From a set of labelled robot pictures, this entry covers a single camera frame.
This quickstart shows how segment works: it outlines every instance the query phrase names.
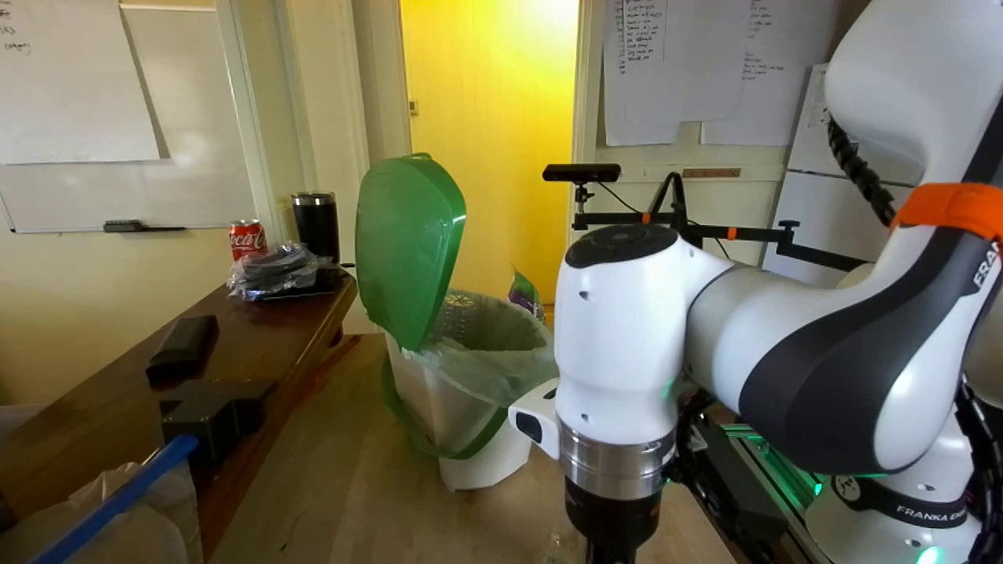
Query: table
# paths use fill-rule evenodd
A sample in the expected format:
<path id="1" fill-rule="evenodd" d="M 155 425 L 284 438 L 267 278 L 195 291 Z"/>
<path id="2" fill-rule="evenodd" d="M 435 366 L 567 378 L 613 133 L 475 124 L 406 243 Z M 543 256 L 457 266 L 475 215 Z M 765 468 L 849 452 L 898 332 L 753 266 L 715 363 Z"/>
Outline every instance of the table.
<path id="1" fill-rule="evenodd" d="M 563 512 L 561 468 L 538 452 L 494 487 L 449 493 L 386 408 L 378 336 L 354 336 L 327 381 L 297 403 L 233 517 L 214 564 L 580 564 L 583 534 Z M 733 562 L 700 502 L 668 484 L 654 562 Z"/>
<path id="2" fill-rule="evenodd" d="M 201 374 L 214 381 L 274 381 L 267 419 L 196 481 L 208 554 L 217 548 L 246 481 L 278 435 L 311 374 L 332 355 L 354 301 L 354 278 L 339 275 L 335 295 L 243 303 L 224 288 L 210 291 L 182 315 L 214 313 L 219 338 Z M 61 502 L 99 470 L 143 459 L 163 445 L 161 401 L 143 366 L 173 321 L 139 340 L 119 360 L 57 399 L 38 416 L 0 438 L 0 493 L 14 517 Z"/>

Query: black mug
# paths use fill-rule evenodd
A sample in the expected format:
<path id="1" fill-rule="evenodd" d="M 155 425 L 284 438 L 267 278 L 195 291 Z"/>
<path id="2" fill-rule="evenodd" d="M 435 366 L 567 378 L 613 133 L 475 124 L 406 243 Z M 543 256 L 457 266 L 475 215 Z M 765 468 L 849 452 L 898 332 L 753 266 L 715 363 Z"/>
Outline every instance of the black mug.
<path id="1" fill-rule="evenodd" d="M 294 213 L 294 228 L 300 231 L 300 243 L 330 259 L 339 263 L 339 206 L 332 194 L 290 194 L 290 213 Z"/>

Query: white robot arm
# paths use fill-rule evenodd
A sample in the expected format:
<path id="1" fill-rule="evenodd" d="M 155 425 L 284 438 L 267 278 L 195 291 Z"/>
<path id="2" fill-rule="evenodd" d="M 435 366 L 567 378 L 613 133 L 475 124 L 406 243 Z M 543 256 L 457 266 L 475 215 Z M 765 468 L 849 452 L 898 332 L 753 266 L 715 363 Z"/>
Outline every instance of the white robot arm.
<path id="1" fill-rule="evenodd" d="M 557 425 L 538 416 L 538 399 L 535 414 L 510 414 L 561 456 L 567 512 L 593 562 L 630 562 L 654 530 L 683 376 L 800 468 L 849 475 L 810 517 L 827 557 L 945 546 L 961 562 L 978 534 L 960 509 L 973 456 L 954 399 L 973 327 L 1000 286 L 1003 192 L 973 160 L 1003 112 L 1003 5 L 872 0 L 823 86 L 854 140 L 926 162 L 878 263 L 853 281 L 806 288 L 657 224 L 590 231 L 561 263 Z M 865 508 L 862 487 L 894 508 Z"/>

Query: trash can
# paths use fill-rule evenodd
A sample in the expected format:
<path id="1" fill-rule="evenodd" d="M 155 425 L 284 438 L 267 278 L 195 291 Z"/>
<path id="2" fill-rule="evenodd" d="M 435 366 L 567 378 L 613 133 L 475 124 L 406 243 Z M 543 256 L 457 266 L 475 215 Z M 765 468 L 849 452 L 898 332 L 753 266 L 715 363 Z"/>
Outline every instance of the trash can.
<path id="1" fill-rule="evenodd" d="M 504 424 L 515 399 L 556 378 L 548 330 L 519 307 L 449 288 L 463 198 L 430 157 L 371 166 L 354 231 L 358 288 L 386 332 L 386 401 L 449 487 L 519 470 L 528 438 Z"/>

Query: red can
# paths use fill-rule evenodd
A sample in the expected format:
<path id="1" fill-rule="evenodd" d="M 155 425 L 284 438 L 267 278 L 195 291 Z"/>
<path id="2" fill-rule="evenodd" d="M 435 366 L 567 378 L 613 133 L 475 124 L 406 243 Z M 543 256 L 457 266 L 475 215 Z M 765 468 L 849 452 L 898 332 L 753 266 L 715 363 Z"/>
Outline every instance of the red can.
<path id="1" fill-rule="evenodd" d="M 230 254 L 237 263 L 242 256 L 267 254 L 264 224 L 257 218 L 237 218 L 230 224 Z"/>

